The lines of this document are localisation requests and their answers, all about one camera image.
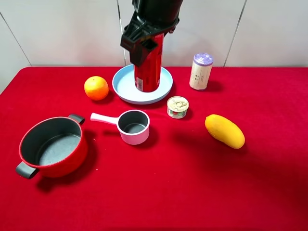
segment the yellow mango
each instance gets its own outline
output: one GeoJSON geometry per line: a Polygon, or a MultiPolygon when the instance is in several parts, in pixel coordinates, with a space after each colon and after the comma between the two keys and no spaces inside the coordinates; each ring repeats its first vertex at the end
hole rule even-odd
{"type": "Polygon", "coordinates": [[[236,124],[220,115],[209,115],[205,119],[205,127],[215,139],[231,148],[239,149],[245,143],[245,136],[236,124]]]}

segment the wall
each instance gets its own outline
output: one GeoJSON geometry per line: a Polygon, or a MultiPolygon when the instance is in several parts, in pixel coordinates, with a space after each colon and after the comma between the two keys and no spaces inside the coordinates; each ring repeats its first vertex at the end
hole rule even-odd
{"type": "MultiPolygon", "coordinates": [[[[190,66],[205,51],[216,66],[307,66],[307,7],[306,0],[184,0],[163,65],[190,66]]],[[[131,0],[0,0],[0,12],[7,22],[0,18],[0,92],[29,65],[129,64],[119,44],[131,0]]]]}

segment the blue plate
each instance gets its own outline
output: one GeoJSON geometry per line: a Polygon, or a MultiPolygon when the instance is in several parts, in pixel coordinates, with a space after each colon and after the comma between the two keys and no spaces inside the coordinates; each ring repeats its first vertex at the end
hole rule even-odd
{"type": "Polygon", "coordinates": [[[173,79],[171,74],[162,67],[160,84],[153,92],[142,92],[135,86],[134,67],[128,65],[120,69],[112,80],[116,94],[124,101],[133,104],[151,104],[163,99],[171,90],[173,79]]]}

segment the small saucepan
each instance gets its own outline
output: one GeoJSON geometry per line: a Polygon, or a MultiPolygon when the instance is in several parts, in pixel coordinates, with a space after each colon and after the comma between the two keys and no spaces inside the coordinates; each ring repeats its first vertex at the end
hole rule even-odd
{"type": "Polygon", "coordinates": [[[86,158],[88,146],[81,124],[84,118],[46,119],[32,127],[22,138],[19,155],[22,162],[16,172],[27,179],[40,171],[45,177],[61,177],[76,170],[86,158]]]}
{"type": "Polygon", "coordinates": [[[91,114],[91,121],[116,125],[122,140],[131,145],[146,141],[150,133],[150,118],[140,110],[129,110],[119,117],[108,117],[96,113],[91,114]]]}

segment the white bottle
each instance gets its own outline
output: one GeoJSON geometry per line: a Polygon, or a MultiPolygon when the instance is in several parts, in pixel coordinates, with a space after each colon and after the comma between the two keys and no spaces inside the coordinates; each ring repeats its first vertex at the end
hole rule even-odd
{"type": "Polygon", "coordinates": [[[196,90],[204,90],[210,77],[213,58],[208,53],[198,53],[193,57],[189,86],[196,90]]]}

